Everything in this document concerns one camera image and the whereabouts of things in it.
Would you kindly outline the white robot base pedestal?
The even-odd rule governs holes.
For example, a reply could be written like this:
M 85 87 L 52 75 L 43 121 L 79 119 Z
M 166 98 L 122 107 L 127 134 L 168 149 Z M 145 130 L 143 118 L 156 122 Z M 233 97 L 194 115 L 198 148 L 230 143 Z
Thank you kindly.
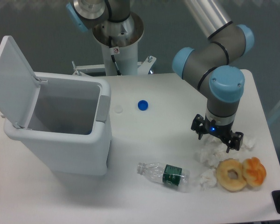
M 99 65 L 76 66 L 74 74 L 79 76 L 104 72 L 106 76 L 152 74 L 156 57 L 148 56 L 138 61 L 138 42 L 143 36 L 141 18 L 131 12 L 125 21 L 118 23 L 104 21 L 92 28 L 95 40 L 100 44 L 104 63 Z

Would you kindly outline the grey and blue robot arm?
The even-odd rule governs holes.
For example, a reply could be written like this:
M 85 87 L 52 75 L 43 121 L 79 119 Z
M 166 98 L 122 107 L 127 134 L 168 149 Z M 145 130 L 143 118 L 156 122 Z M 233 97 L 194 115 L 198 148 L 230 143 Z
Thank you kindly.
M 173 71 L 207 98 L 205 116 L 196 115 L 191 129 L 199 137 L 219 138 L 228 150 L 239 150 L 243 133 L 232 125 L 244 92 L 243 73 L 230 63 L 254 45 L 253 32 L 235 25 L 216 0 L 184 2 L 209 40 L 202 50 L 186 47 L 177 52 Z M 91 30 L 100 43 L 108 76 L 138 75 L 138 42 L 143 36 L 141 18 L 128 0 L 71 0 L 66 8 L 75 25 Z

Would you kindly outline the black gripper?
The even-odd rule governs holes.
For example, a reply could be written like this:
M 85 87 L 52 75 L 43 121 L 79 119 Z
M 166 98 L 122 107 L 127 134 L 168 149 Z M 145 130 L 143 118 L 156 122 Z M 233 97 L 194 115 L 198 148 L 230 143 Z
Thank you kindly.
M 230 150 L 239 151 L 242 143 L 244 134 L 242 132 L 232 132 L 233 121 L 227 125 L 220 125 L 214 119 L 204 118 L 197 114 L 191 125 L 191 130 L 198 134 L 198 139 L 201 140 L 204 134 L 210 134 L 214 137 L 219 138 L 222 142 L 227 142 L 226 153 Z

